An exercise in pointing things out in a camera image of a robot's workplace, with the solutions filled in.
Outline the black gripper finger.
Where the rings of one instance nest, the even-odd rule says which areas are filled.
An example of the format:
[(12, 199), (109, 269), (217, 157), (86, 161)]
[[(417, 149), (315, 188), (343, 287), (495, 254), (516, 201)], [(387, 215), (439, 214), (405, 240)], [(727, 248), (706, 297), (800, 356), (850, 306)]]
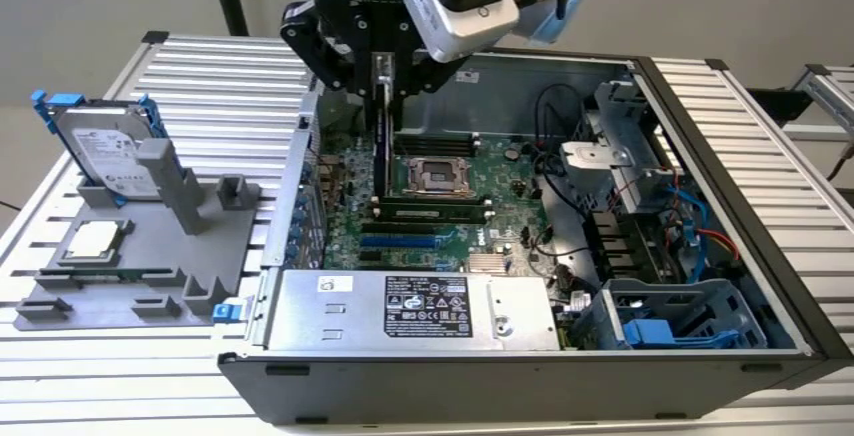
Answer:
[(359, 80), (355, 57), (345, 56), (336, 45), (343, 43), (332, 25), (320, 15), (312, 0), (288, 3), (279, 28), (283, 41), (332, 90), (367, 97), (365, 80)]
[(435, 61), (424, 51), (397, 52), (393, 56), (392, 96), (408, 97), (435, 93), (461, 68), (468, 57), (451, 62)]

